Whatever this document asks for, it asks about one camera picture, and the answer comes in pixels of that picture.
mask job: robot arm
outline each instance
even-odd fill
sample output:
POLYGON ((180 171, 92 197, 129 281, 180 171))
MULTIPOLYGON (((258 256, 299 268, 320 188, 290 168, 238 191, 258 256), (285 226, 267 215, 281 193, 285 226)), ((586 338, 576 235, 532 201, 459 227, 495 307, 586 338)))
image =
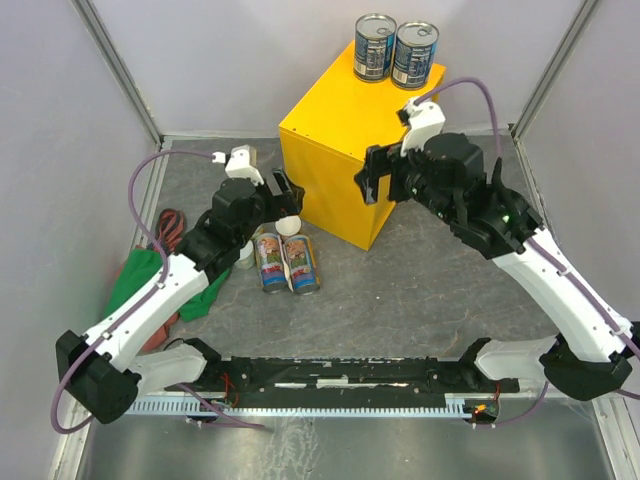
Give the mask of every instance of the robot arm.
POLYGON ((409 127, 403 141, 367 150, 355 176, 365 202, 377 201, 380 177, 391 175, 389 200, 424 205, 518 281, 560 330, 535 341, 480 340, 476 367, 493 380, 548 379, 579 400, 620 388, 631 371, 623 336, 637 343, 631 322, 573 269, 522 195, 503 185, 502 159, 487 181, 482 151, 463 134, 440 133, 437 104, 414 102, 398 112, 409 127))
POLYGON ((230 178, 213 195, 211 209, 168 257, 169 273, 163 284, 159 284, 158 271, 116 312, 83 336, 67 331, 56 342, 62 378, 89 345, 103 338, 66 386, 101 423, 119 418, 139 396, 196 381, 205 369, 220 361, 220 355, 198 339, 186 340, 166 352, 144 356, 138 352, 168 317, 235 263, 240 249, 262 223, 300 213, 304 191, 290 183, 282 170, 274 170, 282 191, 274 195, 255 168, 255 156, 255 149, 248 146, 232 150, 228 159, 216 154, 216 161, 226 164, 230 178), (113 322, 158 287, 121 327, 107 333, 113 322))

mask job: metal can lid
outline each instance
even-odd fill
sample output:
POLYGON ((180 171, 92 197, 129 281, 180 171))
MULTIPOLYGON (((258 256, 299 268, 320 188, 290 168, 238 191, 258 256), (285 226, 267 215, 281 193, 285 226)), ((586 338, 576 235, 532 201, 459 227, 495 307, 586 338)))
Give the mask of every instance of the metal can lid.
POLYGON ((369 13, 356 21, 356 31, 366 38, 386 38, 396 31, 396 21, 387 15, 369 13))
POLYGON ((407 45, 431 45, 436 43, 439 34, 438 29, 427 22, 407 22, 398 28, 398 38, 407 45))

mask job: metal frame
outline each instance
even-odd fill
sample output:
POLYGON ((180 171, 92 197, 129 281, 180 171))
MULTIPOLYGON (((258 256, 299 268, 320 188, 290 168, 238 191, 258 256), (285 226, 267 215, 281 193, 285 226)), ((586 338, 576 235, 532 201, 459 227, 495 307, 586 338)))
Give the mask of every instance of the metal frame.
POLYGON ((96 42, 96 45, 100 49, 100 53, 102 53, 102 56, 107 62, 107 65, 109 65, 113 75, 116 77, 116 81, 122 88, 127 100, 129 100, 129 103, 131 103, 131 106, 138 114, 138 118, 142 122, 145 130, 155 144, 160 145, 162 143, 162 133, 160 133, 152 115, 147 110, 129 70, 113 46, 113 42, 111 41, 111 38, 107 33, 107 29, 102 23, 93 2, 91 2, 91 0, 71 0, 71 3, 76 7, 78 14, 96 42))
POLYGON ((640 443, 623 397, 593 400, 600 434, 616 478, 640 478, 640 443))
POLYGON ((543 72, 542 77, 540 77, 531 98, 529 98, 529 101, 525 105, 520 119, 512 128, 511 135, 513 138, 522 138, 531 125, 531 122, 546 99, 556 78, 562 71, 562 67, 566 64, 578 40, 589 25, 600 1, 601 0, 585 0, 578 10, 573 22, 571 22, 569 29, 564 34, 558 48, 553 54, 551 61, 543 72))

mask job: can label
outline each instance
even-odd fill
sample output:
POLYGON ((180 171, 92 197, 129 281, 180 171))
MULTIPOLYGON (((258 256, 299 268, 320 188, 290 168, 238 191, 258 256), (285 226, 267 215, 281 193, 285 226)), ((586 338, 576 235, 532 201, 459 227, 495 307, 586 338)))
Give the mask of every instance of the can label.
POLYGON ((262 287, 281 286, 286 288, 287 279, 284 275, 284 260, 280 253, 278 236, 273 233, 265 233, 256 238, 256 264, 260 270, 262 287))
POLYGON ((284 242, 285 255, 295 292, 311 292, 320 286, 311 242, 305 235, 295 235, 284 242))
POLYGON ((396 42, 396 56, 393 61, 393 82, 403 88, 424 87, 429 78, 436 45, 409 46, 400 39, 396 42))
POLYGON ((353 69, 363 80, 382 80, 389 76, 395 35, 370 39, 356 32, 356 54, 353 69))

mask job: gray mat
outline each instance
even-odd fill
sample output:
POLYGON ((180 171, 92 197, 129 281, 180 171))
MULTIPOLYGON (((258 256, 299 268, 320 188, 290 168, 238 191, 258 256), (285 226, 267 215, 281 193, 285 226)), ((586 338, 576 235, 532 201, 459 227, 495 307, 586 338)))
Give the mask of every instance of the gray mat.
MULTIPOLYGON (((491 137, 472 139, 493 167, 491 137)), ((229 151, 249 143, 258 149, 263 174, 282 164, 277 139, 194 139, 173 148, 229 151)), ((526 192, 509 137, 505 184, 526 192)), ((205 159, 171 156, 157 212, 185 211, 189 225, 211 202, 224 179, 205 159)), ((438 356, 457 357, 479 337, 529 340, 556 328, 508 275, 462 245, 424 207, 396 207, 369 252, 312 225, 322 277, 319 292, 263 293, 256 269, 235 269, 206 318, 179 322, 172 338, 198 336, 223 355, 250 356, 438 356)))

